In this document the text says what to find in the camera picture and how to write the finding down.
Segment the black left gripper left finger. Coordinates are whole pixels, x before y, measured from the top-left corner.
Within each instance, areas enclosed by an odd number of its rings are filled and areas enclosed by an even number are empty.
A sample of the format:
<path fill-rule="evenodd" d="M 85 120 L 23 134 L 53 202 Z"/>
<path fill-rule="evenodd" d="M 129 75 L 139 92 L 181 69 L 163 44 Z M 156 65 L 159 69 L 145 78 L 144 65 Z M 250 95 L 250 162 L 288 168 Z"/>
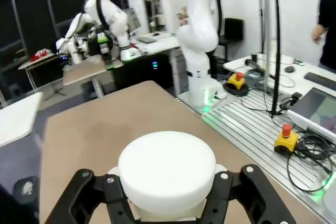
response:
<path fill-rule="evenodd" d="M 107 207 L 109 223 L 137 223 L 119 176 L 96 176 L 89 169 L 76 171 L 46 223 L 89 223 L 100 204 Z"/>

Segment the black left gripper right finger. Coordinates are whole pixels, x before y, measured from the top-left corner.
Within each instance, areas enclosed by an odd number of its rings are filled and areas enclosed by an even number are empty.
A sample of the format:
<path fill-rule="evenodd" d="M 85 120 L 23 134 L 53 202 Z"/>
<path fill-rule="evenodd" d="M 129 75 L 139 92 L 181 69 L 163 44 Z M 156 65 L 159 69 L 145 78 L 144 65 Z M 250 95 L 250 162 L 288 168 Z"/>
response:
<path fill-rule="evenodd" d="M 295 219 L 259 166 L 218 172 L 206 198 L 202 223 L 224 223 L 228 204 L 237 200 L 251 223 L 295 223 Z"/>

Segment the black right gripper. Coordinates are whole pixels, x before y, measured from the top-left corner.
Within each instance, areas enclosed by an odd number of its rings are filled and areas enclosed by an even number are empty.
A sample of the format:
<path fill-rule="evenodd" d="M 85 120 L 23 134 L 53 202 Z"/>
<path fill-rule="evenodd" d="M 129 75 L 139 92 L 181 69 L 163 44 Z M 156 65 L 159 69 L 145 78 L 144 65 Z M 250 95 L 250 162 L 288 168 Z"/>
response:
<path fill-rule="evenodd" d="M 97 33 L 97 39 L 87 39 L 86 47 L 86 51 L 90 56 L 101 56 L 106 70 L 123 66 L 123 62 L 120 59 L 112 59 L 113 42 L 108 39 L 105 32 Z"/>

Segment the bare hand of bystander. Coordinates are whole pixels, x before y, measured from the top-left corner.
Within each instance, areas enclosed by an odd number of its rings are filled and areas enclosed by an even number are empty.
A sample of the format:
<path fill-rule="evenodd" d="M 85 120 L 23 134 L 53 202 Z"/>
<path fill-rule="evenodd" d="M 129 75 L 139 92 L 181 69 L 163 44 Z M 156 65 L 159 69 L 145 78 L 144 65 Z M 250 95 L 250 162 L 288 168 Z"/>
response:
<path fill-rule="evenodd" d="M 319 41 L 321 40 L 321 36 L 325 34 L 327 31 L 328 31 L 327 28 L 325 28 L 324 26 L 320 24 L 317 24 L 312 31 L 312 35 L 311 35 L 312 41 L 318 44 Z"/>

